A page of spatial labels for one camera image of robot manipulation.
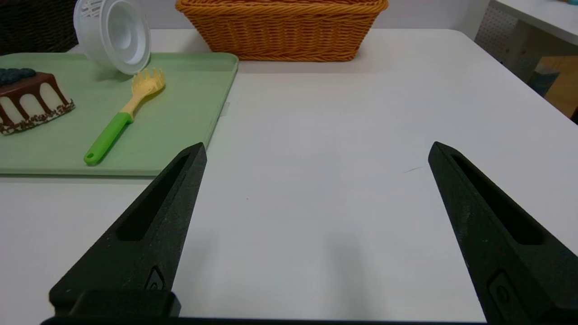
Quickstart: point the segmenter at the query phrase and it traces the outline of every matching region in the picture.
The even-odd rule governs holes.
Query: orange wicker basket
[[[241,60],[350,61],[387,0],[178,0],[215,52]]]

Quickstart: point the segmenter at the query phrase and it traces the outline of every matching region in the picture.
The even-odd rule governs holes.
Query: pegboard
[[[484,14],[475,42],[500,63],[506,57],[506,46],[518,20],[509,14],[492,7]]]

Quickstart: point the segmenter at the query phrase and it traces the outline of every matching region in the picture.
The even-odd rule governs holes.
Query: green handle
[[[110,146],[123,130],[124,126],[132,123],[132,117],[129,113],[117,113],[110,121],[109,125],[98,136],[92,144],[86,155],[84,162],[89,166],[94,166],[104,157]]]

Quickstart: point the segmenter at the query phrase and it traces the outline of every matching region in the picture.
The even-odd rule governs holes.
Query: white frosting
[[[28,115],[31,117],[45,113],[42,106],[40,106],[38,99],[36,99],[36,97],[34,97],[32,94],[26,94],[20,97],[20,105],[22,105],[26,113],[28,113]]]
[[[57,107],[63,104],[56,91],[47,83],[40,85],[40,96],[51,110],[56,110]]]
[[[0,105],[4,108],[4,112],[8,115],[8,118],[12,121],[12,123],[20,123],[24,120],[20,112],[14,106],[14,103],[8,97],[0,97]]]

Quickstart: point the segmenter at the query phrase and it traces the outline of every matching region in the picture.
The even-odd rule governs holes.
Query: wicker basket
[[[0,56],[63,52],[78,44],[72,22],[76,0],[0,0]]]
[[[178,0],[215,52],[241,60],[350,61],[387,0]]]

